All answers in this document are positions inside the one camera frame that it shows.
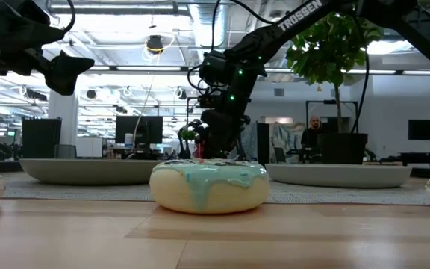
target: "man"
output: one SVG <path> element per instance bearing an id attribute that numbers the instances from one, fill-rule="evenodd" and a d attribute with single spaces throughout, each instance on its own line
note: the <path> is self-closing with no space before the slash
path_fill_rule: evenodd
<path id="1" fill-rule="evenodd" d="M 321 127 L 321 122 L 318 116 L 310 117 L 310 126 L 308 129 L 303 131 L 302 136 L 302 146 L 304 148 L 316 148 L 318 147 L 318 135 L 323 134 L 323 128 Z"/>

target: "round white platform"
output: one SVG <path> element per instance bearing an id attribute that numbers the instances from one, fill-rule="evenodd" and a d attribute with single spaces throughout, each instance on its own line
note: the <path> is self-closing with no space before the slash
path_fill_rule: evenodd
<path id="1" fill-rule="evenodd" d="M 161 161 L 93 159 L 20 159 L 22 169 L 42 182 L 63 185 L 135 185 L 149 183 Z"/>
<path id="2" fill-rule="evenodd" d="M 411 175 L 410 167 L 350 164 L 266 164 L 278 182 L 338 188 L 394 188 Z"/>

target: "black planter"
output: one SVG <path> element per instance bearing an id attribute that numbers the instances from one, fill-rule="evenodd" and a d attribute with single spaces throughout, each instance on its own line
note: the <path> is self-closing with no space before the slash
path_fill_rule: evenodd
<path id="1" fill-rule="evenodd" d="M 367 134 L 320 134 L 318 145 L 324 164 L 363 164 Z"/>

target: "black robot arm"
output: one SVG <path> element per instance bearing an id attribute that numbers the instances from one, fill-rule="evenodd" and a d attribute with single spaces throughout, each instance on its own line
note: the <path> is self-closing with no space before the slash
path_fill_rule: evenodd
<path id="1" fill-rule="evenodd" d="M 49 88 L 72 95 L 78 75 L 92 67 L 94 60 L 61 52 L 49 61 L 43 57 L 42 45 L 62 40 L 74 21 L 75 15 L 67 29 L 52 28 L 49 17 L 32 0 L 0 0 L 0 75 L 9 71 L 30 75 L 35 69 L 44 75 Z"/>
<path id="2" fill-rule="evenodd" d="M 200 78 L 207 84 L 227 84 L 218 106 L 202 113 L 208 124 L 205 158 L 224 158 L 239 140 L 247 116 L 243 115 L 264 64 L 297 34 L 331 12 L 347 13 L 398 31 L 430 60 L 430 14 L 416 0 L 310 0 L 277 23 L 247 34 L 223 53 L 205 54 Z"/>

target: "television screen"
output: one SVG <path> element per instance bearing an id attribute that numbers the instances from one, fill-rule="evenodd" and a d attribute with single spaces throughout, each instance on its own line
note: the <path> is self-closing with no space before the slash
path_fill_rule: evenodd
<path id="1" fill-rule="evenodd" d="M 409 140 L 430 140 L 430 120 L 409 120 Z"/>
<path id="2" fill-rule="evenodd" d="M 125 134 L 133 134 L 137 124 L 138 116 L 117 116 L 116 118 L 116 143 L 125 142 Z M 149 143 L 162 143 L 163 117 L 143 116 L 137 127 L 137 138 L 139 141 Z"/>

